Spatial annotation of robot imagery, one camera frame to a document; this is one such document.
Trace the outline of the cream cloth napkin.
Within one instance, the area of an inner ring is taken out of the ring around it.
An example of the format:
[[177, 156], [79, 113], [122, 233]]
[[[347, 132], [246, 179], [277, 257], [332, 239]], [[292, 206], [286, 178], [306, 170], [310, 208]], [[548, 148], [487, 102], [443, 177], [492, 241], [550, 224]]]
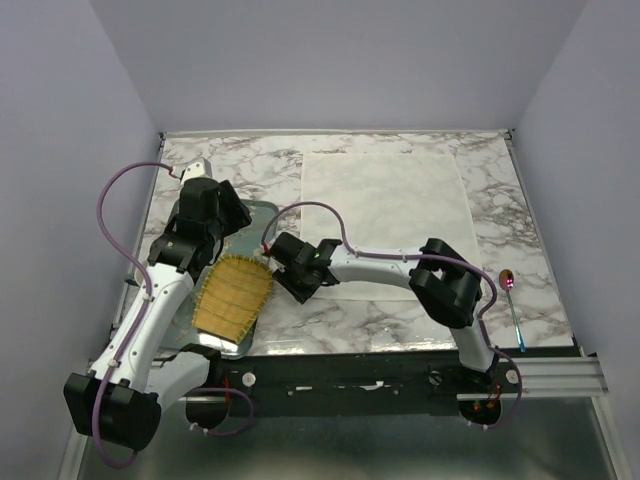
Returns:
[[465, 185], [450, 153], [307, 154], [303, 158], [302, 240], [316, 245], [342, 231], [360, 250], [448, 243], [479, 266]]

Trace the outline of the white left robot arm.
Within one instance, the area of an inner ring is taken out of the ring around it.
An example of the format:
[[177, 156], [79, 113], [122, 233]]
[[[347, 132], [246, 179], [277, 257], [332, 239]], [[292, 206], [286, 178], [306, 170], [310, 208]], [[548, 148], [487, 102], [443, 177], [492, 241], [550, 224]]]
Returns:
[[176, 368], [163, 386], [147, 382], [178, 308], [225, 238], [250, 223], [249, 210], [229, 181], [183, 181], [120, 328], [88, 373], [71, 374], [63, 387], [79, 433], [139, 452], [155, 435], [164, 408], [191, 389], [209, 395], [220, 387], [220, 368], [198, 352], [186, 353], [186, 369]]

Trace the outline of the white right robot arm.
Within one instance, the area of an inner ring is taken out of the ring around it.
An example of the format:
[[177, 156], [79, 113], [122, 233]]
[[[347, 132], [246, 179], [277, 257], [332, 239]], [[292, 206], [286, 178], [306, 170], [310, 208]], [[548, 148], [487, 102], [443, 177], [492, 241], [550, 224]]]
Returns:
[[427, 316], [448, 328], [458, 349], [460, 379], [480, 392], [496, 380], [494, 353], [481, 326], [497, 299], [497, 287], [481, 268], [467, 262], [446, 242], [430, 239], [417, 249], [365, 252], [344, 240], [323, 239], [316, 246], [281, 233], [266, 248], [277, 264], [273, 278], [303, 304], [321, 288], [364, 282], [411, 292]]

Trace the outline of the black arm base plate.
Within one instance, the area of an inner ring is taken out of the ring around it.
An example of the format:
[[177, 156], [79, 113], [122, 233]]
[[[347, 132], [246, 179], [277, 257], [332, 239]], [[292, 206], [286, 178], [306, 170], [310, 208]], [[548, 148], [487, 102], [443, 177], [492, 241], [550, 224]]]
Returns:
[[215, 393], [189, 395], [186, 417], [213, 427], [226, 418], [464, 414], [502, 418], [516, 394], [515, 370], [496, 359], [490, 373], [466, 370], [455, 351], [215, 357], [205, 382]]

